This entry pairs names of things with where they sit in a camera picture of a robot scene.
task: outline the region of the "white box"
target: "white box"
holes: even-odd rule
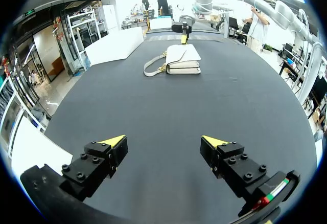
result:
[[[126,59],[142,42],[142,27],[114,31],[85,48],[91,65]]]
[[[151,30],[165,29],[172,27],[172,18],[154,18],[150,20]]]

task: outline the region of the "handbag strap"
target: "handbag strap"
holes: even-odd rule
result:
[[[157,75],[160,72],[163,72],[166,70],[166,64],[164,63],[162,66],[160,66],[156,71],[154,72],[146,72],[146,68],[148,68],[150,65],[152,65],[154,62],[156,62],[157,60],[160,60],[162,58],[165,58],[167,55],[167,52],[164,52],[162,55],[159,55],[157,57],[154,57],[153,59],[151,59],[150,61],[146,62],[143,68],[143,73],[144,75],[146,75],[147,77],[153,77],[155,75]]]

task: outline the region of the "floor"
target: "floor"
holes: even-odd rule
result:
[[[71,78],[66,71],[62,71],[53,82],[43,82],[41,85],[35,87],[35,92],[40,97],[40,104],[50,116],[56,112],[60,102],[80,77],[81,75]]]

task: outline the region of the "bolt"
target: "bolt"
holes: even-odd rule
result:
[[[246,153],[242,154],[241,159],[243,160],[247,159],[247,154]]]
[[[97,164],[99,161],[100,161],[100,159],[97,158],[96,156],[95,156],[94,158],[92,158],[92,162],[93,162],[94,164]]]
[[[86,155],[85,153],[82,153],[82,154],[81,154],[81,159],[84,160],[84,159],[86,159],[86,158],[87,158],[87,155]]]
[[[62,168],[62,170],[63,170],[64,172],[68,172],[68,171],[69,171],[69,166],[68,166],[67,164],[63,164],[63,165],[61,166],[61,168]]]
[[[247,173],[244,175],[244,179],[245,179],[246,181],[251,180],[252,177],[253,177],[253,175],[252,175],[251,172],[247,172]]]
[[[265,172],[266,170],[267,170],[267,166],[266,165],[264,165],[264,164],[260,165],[260,167],[259,167],[259,171],[260,172]]]
[[[236,159],[234,157],[231,157],[229,160],[228,160],[229,164],[234,164],[236,162]]]
[[[85,175],[84,175],[83,173],[81,173],[81,172],[78,172],[78,173],[76,174],[76,178],[77,178],[78,180],[82,180],[82,179],[84,179],[84,177],[85,177]]]

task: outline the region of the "monitor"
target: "monitor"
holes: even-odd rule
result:
[[[285,44],[285,49],[287,49],[288,51],[290,51],[292,53],[293,46],[287,43],[287,44]]]
[[[229,23],[229,27],[232,27],[235,30],[238,30],[239,29],[239,27],[237,25],[237,20],[235,18],[229,17],[228,23]]]

